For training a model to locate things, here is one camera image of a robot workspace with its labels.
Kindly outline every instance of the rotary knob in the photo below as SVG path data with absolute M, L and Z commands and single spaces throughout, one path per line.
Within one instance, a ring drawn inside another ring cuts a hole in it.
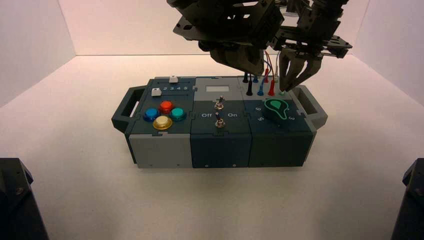
M 276 124 L 282 124 L 287 119 L 289 104 L 281 99 L 267 99 L 263 108 L 263 116 Z

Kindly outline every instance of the white wall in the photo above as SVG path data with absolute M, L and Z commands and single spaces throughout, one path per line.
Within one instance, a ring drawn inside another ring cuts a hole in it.
M 0 0 L 0 107 L 74 56 L 57 0 Z
M 371 0 L 353 51 L 360 60 L 422 105 L 423 9 L 422 0 Z
M 181 14 L 166 0 L 59 2 L 77 55 L 205 54 L 196 41 L 188 42 L 172 32 Z M 352 44 L 367 4 L 368 0 L 350 0 L 344 7 L 337 34 Z

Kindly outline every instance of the cable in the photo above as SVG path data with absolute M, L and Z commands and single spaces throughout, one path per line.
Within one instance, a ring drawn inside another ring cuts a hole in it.
M 265 54 L 266 54 L 266 57 L 269 59 L 269 62 L 270 62 L 270 65 L 271 65 L 271 71 L 272 71 L 272 81 L 271 81 L 271 86 L 269 86 L 268 95 L 269 96 L 274 96 L 275 95 L 275 93 L 274 93 L 274 87 L 275 87 L 276 81 L 274 79 L 275 75 L 274 75 L 273 64 L 271 62 L 271 57 L 270 57 L 270 55 L 268 54 L 267 51 L 265 51 Z
M 277 58 L 275 59 L 275 73 L 277 74 L 277 76 L 279 74 L 279 72 L 278 72 L 279 64 L 278 63 L 279 63 L 280 54 L 281 54 L 281 51 L 278 52 Z
M 266 54 L 266 58 L 268 59 L 269 64 L 270 64 L 270 67 L 271 67 L 271 71 L 272 71 L 272 81 L 274 81 L 274 69 L 273 69 L 273 63 L 271 62 L 271 57 L 270 57 L 270 55 L 268 54 L 268 52 L 267 52 L 267 51 L 265 51 L 265 54 Z

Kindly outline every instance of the screw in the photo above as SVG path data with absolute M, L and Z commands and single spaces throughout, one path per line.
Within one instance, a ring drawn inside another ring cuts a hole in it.
M 15 194 L 16 196 L 18 196 L 18 195 L 21 195 L 23 192 L 24 192 L 24 189 L 22 187 L 18 187 L 16 188 Z

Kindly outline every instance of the teal button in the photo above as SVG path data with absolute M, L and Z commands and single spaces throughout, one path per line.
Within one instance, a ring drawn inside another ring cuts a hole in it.
M 174 121 L 181 121 L 186 117 L 186 113 L 180 107 L 176 107 L 171 111 L 169 115 Z
M 176 118 L 181 118 L 184 115 L 184 110 L 182 108 L 174 108 L 172 110 L 172 115 Z

